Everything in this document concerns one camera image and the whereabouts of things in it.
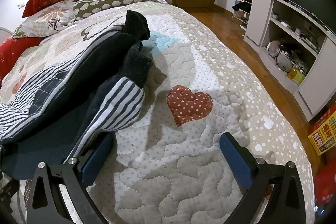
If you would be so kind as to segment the navy frog pants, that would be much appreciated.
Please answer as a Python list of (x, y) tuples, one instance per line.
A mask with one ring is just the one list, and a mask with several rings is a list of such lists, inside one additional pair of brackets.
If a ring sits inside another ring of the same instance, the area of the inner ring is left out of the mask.
[(88, 26), (76, 56), (30, 76), (1, 104), (1, 171), (16, 180), (34, 176), (40, 162), (78, 157), (104, 131), (135, 122), (152, 62), (142, 54), (147, 19), (124, 15)]

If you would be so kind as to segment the yellow printed carton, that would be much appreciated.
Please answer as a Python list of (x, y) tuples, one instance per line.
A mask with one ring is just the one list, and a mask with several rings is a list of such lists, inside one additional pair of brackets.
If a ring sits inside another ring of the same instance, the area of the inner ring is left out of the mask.
[(333, 103), (308, 132), (308, 139), (317, 156), (321, 156), (335, 146), (335, 126), (335, 103)]

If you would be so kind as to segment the heart patchwork quilt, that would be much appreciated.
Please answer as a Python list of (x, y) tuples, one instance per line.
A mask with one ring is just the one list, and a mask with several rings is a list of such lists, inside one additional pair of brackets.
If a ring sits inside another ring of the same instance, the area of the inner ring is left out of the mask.
[(135, 3), (46, 38), (21, 55), (1, 87), (1, 104), (34, 73), (82, 51), (84, 28), (128, 10), (147, 19), (141, 52), (152, 65), (137, 120), (97, 135), (112, 134), (113, 147), (88, 192), (108, 223), (224, 223), (246, 192), (221, 152), (225, 132), (268, 164), (295, 163), (305, 223), (313, 223), (311, 164), (295, 130), (248, 65), (177, 7)]

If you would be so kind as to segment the white tv cabinet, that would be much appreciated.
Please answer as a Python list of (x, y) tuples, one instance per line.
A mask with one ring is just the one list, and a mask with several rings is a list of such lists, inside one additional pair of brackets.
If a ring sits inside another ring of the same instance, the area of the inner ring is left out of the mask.
[(311, 121), (335, 102), (335, 37), (282, 0), (252, 0), (244, 35)]

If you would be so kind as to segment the red long pillow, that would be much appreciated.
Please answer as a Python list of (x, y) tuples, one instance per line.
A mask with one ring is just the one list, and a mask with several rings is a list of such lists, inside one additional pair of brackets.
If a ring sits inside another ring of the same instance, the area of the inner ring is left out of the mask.
[(0, 47), (0, 78), (13, 69), (20, 55), (30, 47), (38, 46), (44, 38), (13, 38), (5, 40)]

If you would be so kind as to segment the floral grey pillow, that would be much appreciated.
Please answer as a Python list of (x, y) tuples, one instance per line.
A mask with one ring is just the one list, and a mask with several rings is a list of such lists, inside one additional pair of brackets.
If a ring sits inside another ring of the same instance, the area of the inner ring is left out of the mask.
[(15, 29), (13, 38), (45, 38), (66, 29), (75, 20), (74, 4), (77, 1), (61, 1), (27, 17)]

